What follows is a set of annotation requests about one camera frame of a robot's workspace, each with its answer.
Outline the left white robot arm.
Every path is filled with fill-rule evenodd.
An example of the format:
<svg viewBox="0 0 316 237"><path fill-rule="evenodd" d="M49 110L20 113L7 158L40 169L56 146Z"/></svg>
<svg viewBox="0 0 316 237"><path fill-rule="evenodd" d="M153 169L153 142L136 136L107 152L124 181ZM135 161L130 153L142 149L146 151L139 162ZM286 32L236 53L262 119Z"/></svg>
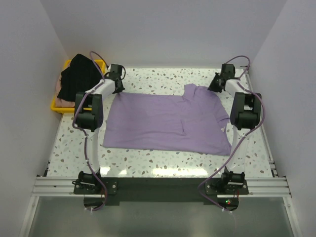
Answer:
<svg viewBox="0 0 316 237"><path fill-rule="evenodd" d="M98 160L98 134L104 121L103 100L111 94L124 90L122 80L125 75L124 66L111 64L95 86L86 92L76 94L73 128L83 132L83 153L86 162L78 179L73 182L76 191L107 194L106 187L101 181Z"/></svg>

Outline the purple t shirt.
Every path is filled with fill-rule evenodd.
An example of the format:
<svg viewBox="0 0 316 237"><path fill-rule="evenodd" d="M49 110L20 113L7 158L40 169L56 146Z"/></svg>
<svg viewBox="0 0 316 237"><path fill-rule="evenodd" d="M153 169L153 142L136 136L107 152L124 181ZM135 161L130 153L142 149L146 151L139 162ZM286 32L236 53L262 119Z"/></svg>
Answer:
<svg viewBox="0 0 316 237"><path fill-rule="evenodd" d="M183 95L120 93L106 123L106 148L185 151L228 156L229 116L205 86L187 84Z"/></svg>

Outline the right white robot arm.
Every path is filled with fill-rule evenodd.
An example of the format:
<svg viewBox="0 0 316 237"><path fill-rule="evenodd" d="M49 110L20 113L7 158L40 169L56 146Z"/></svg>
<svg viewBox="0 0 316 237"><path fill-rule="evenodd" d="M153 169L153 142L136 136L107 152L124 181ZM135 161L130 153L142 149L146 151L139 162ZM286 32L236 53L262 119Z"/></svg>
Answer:
<svg viewBox="0 0 316 237"><path fill-rule="evenodd" d="M253 94L235 77L233 64L222 64L209 90L228 92L233 97L230 123L233 126L232 152L220 178L211 178L205 183L207 195L234 195L249 193L245 179L245 158L249 144L249 132L253 131L261 119L261 94Z"/></svg>

